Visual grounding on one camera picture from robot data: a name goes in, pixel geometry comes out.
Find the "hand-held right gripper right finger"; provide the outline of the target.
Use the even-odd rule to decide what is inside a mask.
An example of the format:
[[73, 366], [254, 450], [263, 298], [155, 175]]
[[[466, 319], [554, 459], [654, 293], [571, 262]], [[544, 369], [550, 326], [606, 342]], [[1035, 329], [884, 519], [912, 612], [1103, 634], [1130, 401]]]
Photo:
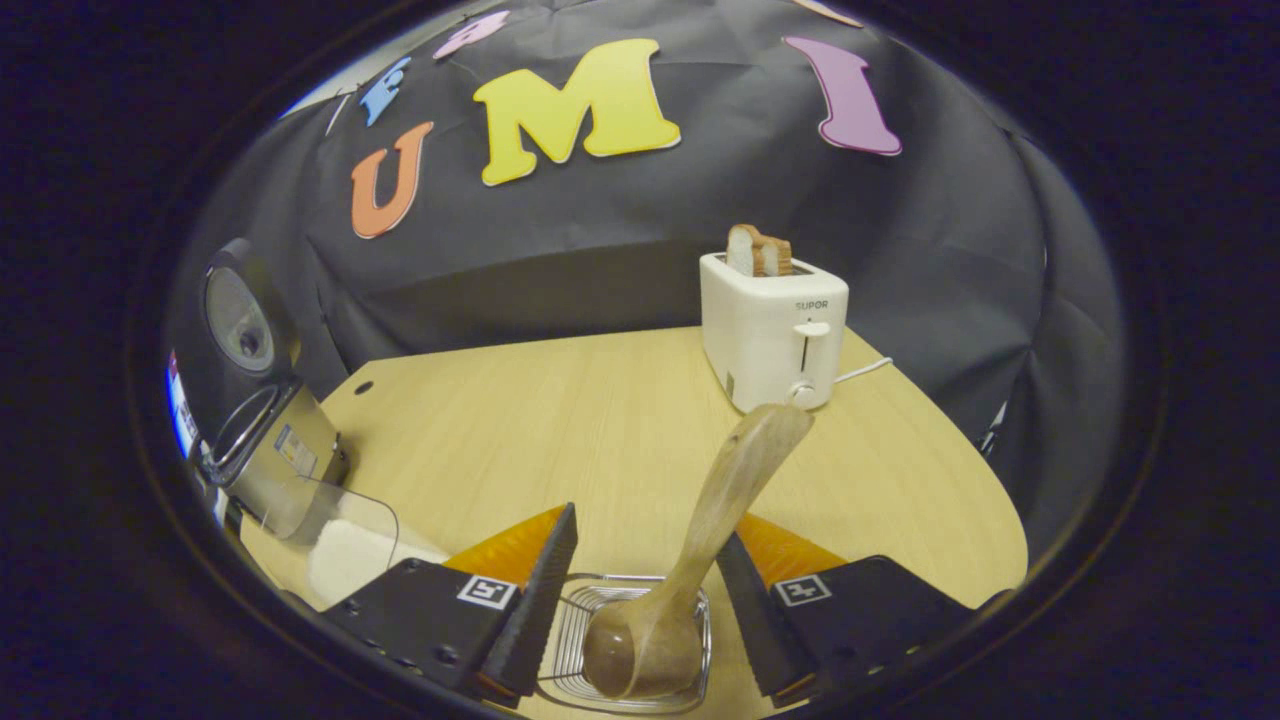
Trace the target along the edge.
[[884, 555], [849, 561], [750, 512], [717, 566], [774, 706], [873, 685], [977, 614]]

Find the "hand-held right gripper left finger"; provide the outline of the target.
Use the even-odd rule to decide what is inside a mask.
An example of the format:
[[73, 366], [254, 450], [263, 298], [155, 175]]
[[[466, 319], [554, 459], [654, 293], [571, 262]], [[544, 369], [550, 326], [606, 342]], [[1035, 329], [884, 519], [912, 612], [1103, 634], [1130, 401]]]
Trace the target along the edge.
[[562, 503], [445, 562], [402, 559], [321, 615], [412, 678], [517, 706], [532, 694], [579, 543]]

